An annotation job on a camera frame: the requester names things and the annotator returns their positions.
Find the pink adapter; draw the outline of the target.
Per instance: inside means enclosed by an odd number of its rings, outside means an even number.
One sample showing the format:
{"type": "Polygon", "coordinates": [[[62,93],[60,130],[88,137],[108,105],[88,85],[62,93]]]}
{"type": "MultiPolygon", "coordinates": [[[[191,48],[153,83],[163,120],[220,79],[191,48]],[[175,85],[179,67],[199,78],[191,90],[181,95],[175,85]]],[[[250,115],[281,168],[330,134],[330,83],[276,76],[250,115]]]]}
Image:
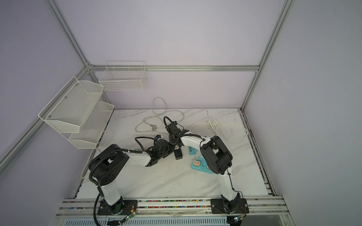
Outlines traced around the pink adapter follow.
{"type": "Polygon", "coordinates": [[[200,166],[200,161],[197,161],[197,160],[193,161],[193,166],[199,167],[200,166]]]}

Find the teal triangular power strip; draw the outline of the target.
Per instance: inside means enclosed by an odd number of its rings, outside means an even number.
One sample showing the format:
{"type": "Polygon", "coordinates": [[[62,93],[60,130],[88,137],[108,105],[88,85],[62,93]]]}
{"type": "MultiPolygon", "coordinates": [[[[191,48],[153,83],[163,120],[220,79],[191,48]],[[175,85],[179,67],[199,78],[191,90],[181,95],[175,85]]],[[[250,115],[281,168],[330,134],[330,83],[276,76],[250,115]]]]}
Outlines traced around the teal triangular power strip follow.
{"type": "Polygon", "coordinates": [[[196,159],[197,161],[200,161],[200,166],[199,167],[195,167],[193,166],[193,163],[190,165],[190,167],[193,169],[193,170],[198,170],[198,171],[201,171],[201,172],[205,172],[205,173],[209,173],[209,174],[214,174],[208,167],[207,163],[206,163],[206,160],[200,156],[198,159],[196,159]]]}

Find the black power strip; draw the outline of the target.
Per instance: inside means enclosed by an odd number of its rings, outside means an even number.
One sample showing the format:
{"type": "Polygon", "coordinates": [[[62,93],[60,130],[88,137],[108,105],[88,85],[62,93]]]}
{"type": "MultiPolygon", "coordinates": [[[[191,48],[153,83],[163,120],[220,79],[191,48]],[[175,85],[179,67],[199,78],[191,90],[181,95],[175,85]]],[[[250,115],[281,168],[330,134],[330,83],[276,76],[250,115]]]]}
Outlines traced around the black power strip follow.
{"type": "Polygon", "coordinates": [[[182,150],[178,145],[174,147],[174,156],[176,160],[180,160],[183,158],[182,150]]]}

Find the blue power strip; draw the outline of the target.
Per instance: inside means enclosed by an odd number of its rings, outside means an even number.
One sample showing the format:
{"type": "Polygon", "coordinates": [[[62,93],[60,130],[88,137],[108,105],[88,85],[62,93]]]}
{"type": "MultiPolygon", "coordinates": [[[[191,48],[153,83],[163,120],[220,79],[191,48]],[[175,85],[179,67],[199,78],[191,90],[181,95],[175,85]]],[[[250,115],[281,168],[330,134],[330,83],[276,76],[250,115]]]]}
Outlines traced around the blue power strip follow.
{"type": "Polygon", "coordinates": [[[188,153],[189,153],[189,155],[196,155],[197,149],[195,149],[193,147],[188,147],[188,153]]]}

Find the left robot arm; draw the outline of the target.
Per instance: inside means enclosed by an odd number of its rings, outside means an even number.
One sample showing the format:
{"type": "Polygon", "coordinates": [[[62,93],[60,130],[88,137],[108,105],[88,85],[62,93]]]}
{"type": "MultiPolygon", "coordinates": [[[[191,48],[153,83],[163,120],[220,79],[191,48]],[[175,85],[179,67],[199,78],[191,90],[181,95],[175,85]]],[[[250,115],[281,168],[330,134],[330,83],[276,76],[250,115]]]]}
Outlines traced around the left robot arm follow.
{"type": "Polygon", "coordinates": [[[88,179],[97,187],[98,198],[101,198],[98,213],[124,215],[134,211],[137,202],[129,201],[131,205],[126,205],[117,187],[117,176],[125,166],[151,167],[174,151],[174,146],[160,135],[136,137],[135,141],[140,149],[124,149],[112,144],[88,164],[88,179]]]}

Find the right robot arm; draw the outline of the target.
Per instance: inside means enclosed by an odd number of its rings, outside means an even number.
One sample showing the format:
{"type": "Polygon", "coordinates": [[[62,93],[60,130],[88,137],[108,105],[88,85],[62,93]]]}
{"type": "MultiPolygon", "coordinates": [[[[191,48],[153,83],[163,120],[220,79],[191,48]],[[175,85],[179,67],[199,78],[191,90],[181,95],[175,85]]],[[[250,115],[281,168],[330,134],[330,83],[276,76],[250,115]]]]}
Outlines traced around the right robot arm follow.
{"type": "Polygon", "coordinates": [[[245,217],[249,213],[247,200],[242,192],[235,190],[232,184],[233,156],[218,136],[202,137],[188,130],[180,130],[178,123],[173,121],[165,124],[172,145],[187,146],[201,152],[207,167],[218,176],[221,186],[221,197],[211,199],[213,214],[241,214],[245,217]]]}

